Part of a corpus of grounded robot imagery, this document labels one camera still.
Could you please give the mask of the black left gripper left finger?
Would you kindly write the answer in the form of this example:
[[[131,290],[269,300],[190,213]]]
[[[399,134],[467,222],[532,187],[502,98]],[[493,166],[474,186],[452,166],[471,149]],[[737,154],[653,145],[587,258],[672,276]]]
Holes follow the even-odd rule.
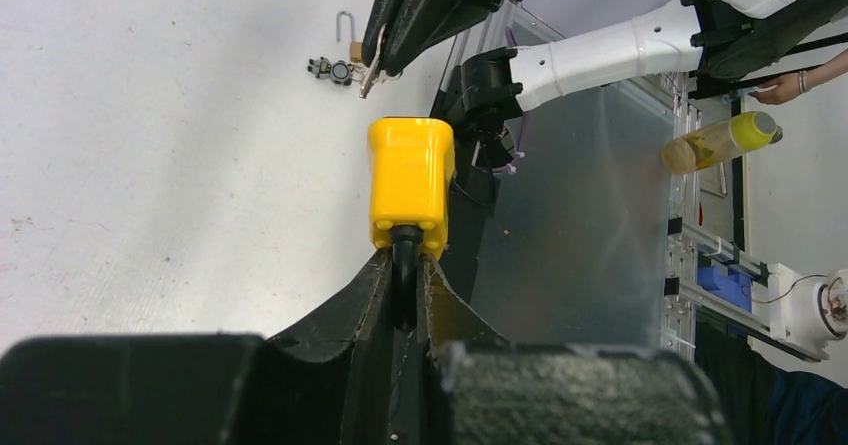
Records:
[[[391,258],[271,338],[46,336],[1,360],[5,444],[381,444]]]

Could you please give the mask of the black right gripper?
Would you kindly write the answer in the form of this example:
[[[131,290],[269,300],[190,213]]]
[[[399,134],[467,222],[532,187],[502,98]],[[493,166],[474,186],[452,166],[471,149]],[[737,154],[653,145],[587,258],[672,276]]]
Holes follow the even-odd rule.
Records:
[[[386,72],[395,74],[427,49],[480,23],[504,1],[373,0],[362,39],[362,63],[372,64],[385,24],[381,62]]]

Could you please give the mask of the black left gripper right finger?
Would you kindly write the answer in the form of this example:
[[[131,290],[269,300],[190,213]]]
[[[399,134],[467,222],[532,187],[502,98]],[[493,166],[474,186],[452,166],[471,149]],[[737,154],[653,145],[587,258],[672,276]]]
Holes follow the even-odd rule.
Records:
[[[421,257],[424,444],[730,444],[717,393],[667,350],[506,340]]]

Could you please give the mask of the brass padlock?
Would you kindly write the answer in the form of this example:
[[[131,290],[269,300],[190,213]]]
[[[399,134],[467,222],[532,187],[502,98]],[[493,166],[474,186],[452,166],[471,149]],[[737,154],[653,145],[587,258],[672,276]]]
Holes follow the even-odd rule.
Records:
[[[340,10],[336,14],[336,41],[342,42],[343,28],[347,27],[349,38],[349,59],[353,63],[362,62],[362,42],[359,39],[354,15],[347,10]]]

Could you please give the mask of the yellow padlock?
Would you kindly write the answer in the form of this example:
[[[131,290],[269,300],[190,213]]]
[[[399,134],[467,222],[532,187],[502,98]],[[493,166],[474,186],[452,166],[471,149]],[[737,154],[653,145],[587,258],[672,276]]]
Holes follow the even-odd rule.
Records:
[[[367,140],[370,239],[390,251],[392,322],[409,332],[417,325],[419,258],[439,259],[448,242],[454,134],[439,119],[386,117],[369,126]]]

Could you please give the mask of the silver keys bunch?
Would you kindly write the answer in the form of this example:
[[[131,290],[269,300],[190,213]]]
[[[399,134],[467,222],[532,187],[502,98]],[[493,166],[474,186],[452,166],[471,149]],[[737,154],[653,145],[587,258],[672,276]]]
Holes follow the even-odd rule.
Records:
[[[377,36],[376,49],[373,60],[362,74],[359,89],[359,97],[361,99],[366,99],[370,91],[376,84],[384,83],[386,81],[395,81],[403,75],[403,71],[399,71],[395,74],[390,74],[386,72],[385,69],[382,67],[381,59],[383,56],[386,28],[386,24],[383,24],[381,26]]]

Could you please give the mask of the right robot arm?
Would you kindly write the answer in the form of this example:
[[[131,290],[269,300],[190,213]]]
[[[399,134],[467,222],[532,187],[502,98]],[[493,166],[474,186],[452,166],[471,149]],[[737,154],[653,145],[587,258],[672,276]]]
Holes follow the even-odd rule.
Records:
[[[361,95],[506,1],[374,0]],[[458,67],[438,116],[457,133],[481,137],[551,100],[635,77],[691,73],[729,84],[787,55],[846,8],[847,0],[671,0],[578,36],[475,55]]]

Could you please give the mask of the person hand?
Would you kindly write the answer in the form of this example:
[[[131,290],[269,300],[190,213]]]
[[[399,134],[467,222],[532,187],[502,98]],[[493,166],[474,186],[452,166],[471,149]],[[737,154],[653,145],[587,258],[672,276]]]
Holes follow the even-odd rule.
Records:
[[[760,104],[781,105],[798,98],[806,91],[806,71],[779,76],[749,94]]]

